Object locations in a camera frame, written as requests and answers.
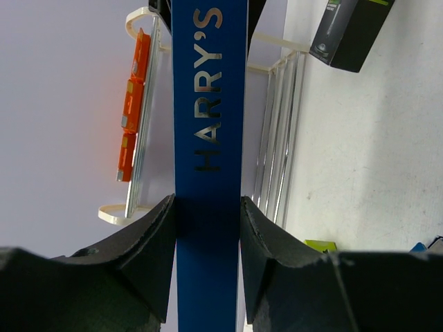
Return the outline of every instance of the black object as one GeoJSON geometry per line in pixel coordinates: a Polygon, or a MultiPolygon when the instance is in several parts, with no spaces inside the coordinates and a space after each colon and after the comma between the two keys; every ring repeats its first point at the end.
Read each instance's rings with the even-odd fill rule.
{"type": "MultiPolygon", "coordinates": [[[[251,45],[252,36],[257,27],[258,20],[262,14],[266,0],[249,0],[248,18],[248,49],[251,45]]],[[[170,0],[150,0],[149,8],[155,12],[171,32],[171,3],[170,0]]]]}
{"type": "Polygon", "coordinates": [[[329,0],[310,54],[358,73],[395,0],[329,0]]]}
{"type": "Polygon", "coordinates": [[[174,197],[120,232],[44,259],[0,250],[0,331],[157,332],[175,249],[174,197]]]}
{"type": "Polygon", "coordinates": [[[441,331],[443,256],[321,254],[242,201],[246,311],[254,332],[441,331]]]}

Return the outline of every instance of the orange box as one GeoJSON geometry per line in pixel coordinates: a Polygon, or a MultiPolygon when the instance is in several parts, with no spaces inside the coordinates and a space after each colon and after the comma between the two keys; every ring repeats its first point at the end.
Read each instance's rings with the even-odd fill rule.
{"type": "Polygon", "coordinates": [[[132,173],[132,158],[136,146],[137,135],[134,133],[124,133],[120,158],[118,160],[117,181],[130,182],[132,173]]]}
{"type": "Polygon", "coordinates": [[[150,57],[151,36],[146,35],[140,28],[137,36],[134,61],[132,62],[131,78],[137,82],[144,82],[146,78],[147,62],[150,57]]]}
{"type": "Polygon", "coordinates": [[[125,130],[125,133],[136,133],[138,131],[144,88],[143,83],[138,83],[133,79],[127,81],[122,116],[122,128],[125,130]]]}

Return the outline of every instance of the black box with green trim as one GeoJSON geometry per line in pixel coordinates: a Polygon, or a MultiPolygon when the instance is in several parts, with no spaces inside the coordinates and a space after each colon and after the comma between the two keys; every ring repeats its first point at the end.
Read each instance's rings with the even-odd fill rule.
{"type": "Polygon", "coordinates": [[[329,0],[309,51],[322,62],[358,73],[395,0],[329,0]]]}

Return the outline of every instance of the stack of orange boxes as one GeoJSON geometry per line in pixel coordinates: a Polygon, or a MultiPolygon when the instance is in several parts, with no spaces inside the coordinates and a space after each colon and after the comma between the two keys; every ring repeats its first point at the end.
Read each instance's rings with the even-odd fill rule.
{"type": "Polygon", "coordinates": [[[123,139],[118,161],[117,181],[130,182],[132,158],[136,145],[138,123],[146,78],[147,64],[150,57],[151,37],[140,28],[138,32],[131,77],[127,81],[125,105],[123,107],[123,139]]]}

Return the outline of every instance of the cream curved handle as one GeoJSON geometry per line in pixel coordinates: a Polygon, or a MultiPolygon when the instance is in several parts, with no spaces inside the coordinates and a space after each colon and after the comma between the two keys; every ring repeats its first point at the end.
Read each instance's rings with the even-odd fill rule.
{"type": "MultiPolygon", "coordinates": [[[[107,223],[112,223],[117,226],[128,226],[131,223],[135,222],[138,218],[125,218],[123,216],[114,216],[115,212],[124,212],[126,208],[125,204],[111,204],[104,205],[98,208],[98,217],[107,223]]],[[[148,213],[151,211],[153,206],[139,206],[136,209],[136,212],[145,212],[148,213]]]]}
{"type": "Polygon", "coordinates": [[[150,9],[148,7],[142,7],[139,8],[133,12],[131,12],[130,14],[128,14],[126,16],[126,32],[129,36],[131,36],[134,39],[137,39],[137,32],[134,30],[134,27],[132,26],[132,24],[141,19],[142,17],[148,16],[148,15],[154,15],[153,12],[150,12],[150,9]]]}

